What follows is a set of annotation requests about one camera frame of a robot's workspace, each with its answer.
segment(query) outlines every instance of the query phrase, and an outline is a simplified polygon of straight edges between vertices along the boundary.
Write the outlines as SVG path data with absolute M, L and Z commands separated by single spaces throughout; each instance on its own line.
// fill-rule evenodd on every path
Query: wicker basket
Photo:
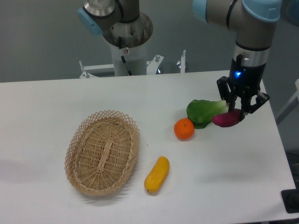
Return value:
M 128 116 L 102 111 L 78 128 L 65 158 L 70 183 L 81 193 L 104 196 L 129 178 L 139 150 L 139 130 Z

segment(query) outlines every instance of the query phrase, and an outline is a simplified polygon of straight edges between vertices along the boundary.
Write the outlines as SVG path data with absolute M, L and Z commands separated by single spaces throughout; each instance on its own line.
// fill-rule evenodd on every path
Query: gray wall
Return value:
M 299 78 L 299 27 L 285 18 L 286 4 L 263 77 L 274 115 L 296 91 Z M 80 24 L 81 5 L 81 0 L 1 0 L 0 82 L 78 78 L 79 60 L 112 63 L 102 38 Z M 195 19 L 191 0 L 140 0 L 140 8 L 154 24 L 148 60 L 163 55 L 164 73 L 177 72 L 183 49 L 189 72 L 229 69 L 235 33 Z M 279 125 L 286 150 L 299 148 L 298 114 L 296 108 Z

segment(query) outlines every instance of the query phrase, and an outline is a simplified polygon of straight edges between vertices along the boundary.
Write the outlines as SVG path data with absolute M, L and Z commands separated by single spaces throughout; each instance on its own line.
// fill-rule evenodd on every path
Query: toy vegetable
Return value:
M 188 119 L 194 124 L 194 128 L 205 128 L 212 122 L 212 117 L 228 111 L 225 100 L 209 101 L 209 100 L 193 100 L 187 106 Z

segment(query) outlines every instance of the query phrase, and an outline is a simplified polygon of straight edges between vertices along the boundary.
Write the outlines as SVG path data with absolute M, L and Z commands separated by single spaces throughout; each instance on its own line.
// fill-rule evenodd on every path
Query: metal bracket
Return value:
M 158 67 L 163 61 L 164 57 L 156 55 L 152 61 L 147 61 L 147 75 L 156 74 Z M 82 74 L 79 78 L 94 78 L 97 76 L 92 75 L 91 73 L 108 73 L 114 72 L 113 64 L 104 64 L 104 65 L 92 65 L 92 66 L 83 66 L 82 61 L 79 61 Z
M 279 125 L 280 122 L 286 118 L 286 116 L 299 104 L 299 79 L 295 82 L 297 91 L 291 96 L 291 98 L 286 102 L 286 104 L 281 108 L 276 117 L 276 124 Z

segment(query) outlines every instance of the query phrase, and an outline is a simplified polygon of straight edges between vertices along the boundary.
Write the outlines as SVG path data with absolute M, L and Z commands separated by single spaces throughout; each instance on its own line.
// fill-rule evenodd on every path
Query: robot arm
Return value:
M 134 22 L 139 17 L 139 0 L 85 0 L 78 16 L 92 34 L 100 35 L 117 22 Z
M 281 0 L 193 0 L 193 11 L 199 19 L 237 32 L 229 77 L 217 80 L 220 96 L 235 109 L 241 98 L 242 121 L 269 100 L 260 92 L 260 82 L 277 21 Z M 251 99 L 256 95 L 256 103 Z

